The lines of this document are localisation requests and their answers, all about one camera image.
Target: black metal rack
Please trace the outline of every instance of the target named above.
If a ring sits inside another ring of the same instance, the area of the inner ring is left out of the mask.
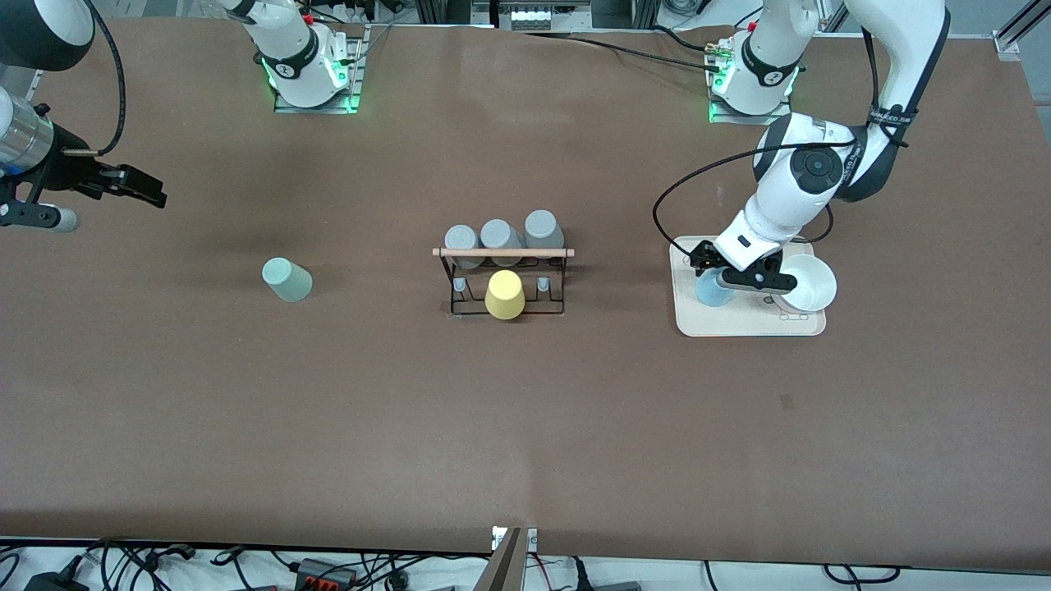
[[[435,248],[432,254],[441,261],[441,267],[446,270],[446,278],[449,280],[449,311],[453,315],[488,314],[486,290],[473,289],[471,277],[477,281],[479,276],[482,276],[488,283],[492,272],[501,269],[514,270],[519,276],[526,274],[523,280],[532,280],[529,284],[522,281],[522,289],[526,291],[526,308],[522,310],[522,315],[565,313],[565,268],[569,266],[569,260],[576,254],[572,248]],[[463,269],[456,264],[456,259],[460,257],[480,257],[486,261],[478,267]],[[506,267],[494,263],[492,259],[494,257],[520,257],[521,260],[515,265]],[[554,271],[553,274],[558,278],[557,282],[551,276],[540,274],[540,271],[547,269]],[[538,280],[541,277],[551,278],[547,291],[540,291]],[[457,279],[463,280],[462,291],[456,289]]]

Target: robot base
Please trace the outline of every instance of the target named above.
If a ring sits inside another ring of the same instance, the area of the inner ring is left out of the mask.
[[[675,241],[692,250],[714,236],[682,236]],[[813,254],[809,244],[789,243],[785,257]],[[817,337],[825,329],[825,311],[791,314],[783,311],[766,293],[735,291],[734,299],[718,308],[697,300],[697,273],[685,254],[668,245],[672,261],[672,291],[675,294],[675,323],[686,337]]]
[[[777,108],[765,115],[748,115],[746,113],[741,113],[740,110],[729,106],[729,104],[727,104],[722,97],[712,90],[713,85],[717,83],[722,84],[725,80],[724,73],[727,72],[728,67],[728,56],[726,53],[729,52],[729,39],[721,39],[719,41],[720,48],[723,49],[723,53],[704,55],[705,65],[714,65],[723,68],[723,72],[719,73],[705,73],[705,80],[707,81],[708,88],[708,123],[737,123],[740,125],[765,126],[777,121],[777,119],[782,115],[788,115],[791,113],[791,103],[789,102],[789,97],[791,96],[790,90]]]
[[[360,57],[369,47],[372,25],[366,25],[362,37],[347,37],[344,33],[333,35],[336,59],[353,60],[350,65],[334,66],[333,74],[348,80],[347,86],[332,96],[331,99],[314,107],[304,108],[290,104],[277,93],[273,81],[270,87],[274,90],[273,111],[283,114],[314,113],[322,115],[353,115],[362,102],[362,85],[365,80],[365,62],[368,56]]]

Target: metal cylinder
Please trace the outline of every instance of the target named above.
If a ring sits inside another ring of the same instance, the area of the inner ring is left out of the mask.
[[[0,171],[21,175],[40,164],[51,149],[55,128],[33,110],[29,101],[0,87]]]

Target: power adapter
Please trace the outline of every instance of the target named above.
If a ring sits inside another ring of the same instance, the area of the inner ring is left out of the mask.
[[[66,577],[57,572],[42,572],[33,575],[25,585],[25,591],[88,591],[86,585]]]

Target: white floor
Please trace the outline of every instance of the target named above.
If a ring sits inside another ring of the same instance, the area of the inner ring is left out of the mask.
[[[59,572],[69,559],[80,550],[64,548],[28,548],[18,550],[21,561],[11,580],[3,588],[21,590],[25,588],[29,577],[41,572]],[[201,550],[190,562],[184,562],[177,556],[165,557],[161,563],[159,576],[172,591],[236,591],[245,586],[238,578],[232,565],[217,567],[209,561],[217,554],[215,550]],[[282,552],[286,562],[314,558],[332,565],[359,562],[358,554],[310,554],[303,552]],[[109,552],[107,568],[116,571],[119,554],[116,550]],[[366,554],[371,561],[373,554]],[[565,556],[543,556],[544,561],[555,561],[545,566],[551,578],[552,589],[569,587],[566,591],[575,590],[577,575],[574,563]],[[593,585],[612,585],[616,583],[637,582],[643,591],[710,591],[703,565],[689,561],[641,561],[622,558],[584,557],[584,564]],[[240,558],[245,572],[245,578],[253,588],[277,586],[280,589],[292,589],[295,575],[279,564],[267,552],[245,552]],[[526,584],[523,591],[548,591],[548,585],[540,570],[531,558],[527,563]],[[0,565],[0,577],[7,572],[11,562]],[[478,580],[486,562],[481,558],[463,558],[446,561],[431,558],[407,569],[409,573],[410,591],[432,591],[454,586],[457,590],[473,589]],[[76,580],[86,585],[92,591],[103,590],[100,568],[84,561]],[[888,574],[884,569],[857,569],[859,577],[879,578]],[[842,569],[833,570],[838,576],[845,577]],[[820,566],[811,565],[768,565],[750,563],[712,563],[712,574],[720,591],[763,590],[763,591],[854,591],[849,586],[843,586],[827,578]],[[116,576],[110,578],[116,584]],[[123,579],[120,589],[128,589],[130,573]],[[141,576],[136,589],[147,591],[152,589],[148,577]],[[378,591],[383,585],[376,585]],[[978,589],[997,589],[1005,591],[1051,590],[1051,576],[1033,574],[996,574],[932,570],[903,570],[901,576],[884,585],[866,585],[864,589],[880,591],[968,591]]]

